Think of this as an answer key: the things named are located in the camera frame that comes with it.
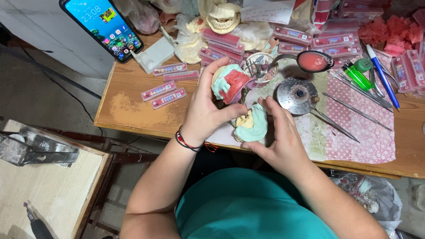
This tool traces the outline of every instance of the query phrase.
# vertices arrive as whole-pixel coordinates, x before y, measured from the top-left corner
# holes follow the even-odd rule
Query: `pink liquid in spoon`
[[[321,71],[328,66],[328,60],[319,53],[309,51],[299,55],[298,64],[309,71]]]

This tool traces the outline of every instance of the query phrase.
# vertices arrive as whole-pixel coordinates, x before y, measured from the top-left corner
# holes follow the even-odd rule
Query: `polka dot fabric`
[[[390,69],[391,58],[377,53],[382,63]],[[375,74],[378,87],[386,91],[380,82],[380,78]],[[381,106],[372,102],[363,95],[352,90],[331,75],[328,76],[327,92],[346,102],[365,114],[375,118],[383,125],[393,129],[394,115]],[[394,132],[373,123],[365,117],[349,110],[345,106],[326,98],[326,114],[348,132],[350,132],[360,143],[351,140],[334,127],[326,126],[326,159],[327,160],[348,160],[364,163],[383,163],[395,159]]]

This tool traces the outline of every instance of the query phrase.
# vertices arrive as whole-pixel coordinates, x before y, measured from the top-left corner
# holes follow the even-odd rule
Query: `phone screen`
[[[65,8],[120,60],[143,47],[108,0],[70,0]]]

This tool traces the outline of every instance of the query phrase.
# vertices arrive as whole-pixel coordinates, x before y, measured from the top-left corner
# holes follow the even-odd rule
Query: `blue pen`
[[[382,84],[384,85],[385,90],[387,91],[388,96],[391,99],[391,102],[393,103],[396,110],[400,112],[400,105],[397,101],[396,95],[394,94],[394,91],[391,88],[390,83],[388,82],[387,78],[384,75],[384,71],[382,70],[381,65],[378,62],[378,58],[376,57],[375,52],[373,51],[370,45],[366,45],[366,49],[368,50],[369,57],[371,58],[371,61],[376,68],[376,71],[378,71],[378,75],[381,78]]]

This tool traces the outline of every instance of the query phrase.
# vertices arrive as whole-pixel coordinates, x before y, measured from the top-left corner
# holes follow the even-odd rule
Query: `smartphone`
[[[121,63],[144,47],[111,0],[60,0],[59,6]]]

